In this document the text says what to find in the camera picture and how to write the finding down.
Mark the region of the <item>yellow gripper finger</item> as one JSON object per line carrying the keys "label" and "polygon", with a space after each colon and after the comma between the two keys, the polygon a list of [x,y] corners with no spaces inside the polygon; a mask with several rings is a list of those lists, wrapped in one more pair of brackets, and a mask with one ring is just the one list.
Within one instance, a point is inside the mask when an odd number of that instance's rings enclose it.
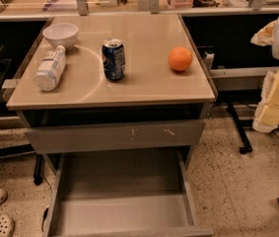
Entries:
{"label": "yellow gripper finger", "polygon": [[262,85],[261,101],[254,114],[254,130],[269,133],[279,126],[279,70],[268,71]]}
{"label": "yellow gripper finger", "polygon": [[268,23],[265,27],[253,35],[250,42],[259,46],[272,45],[274,43],[273,33],[275,24],[276,21]]}

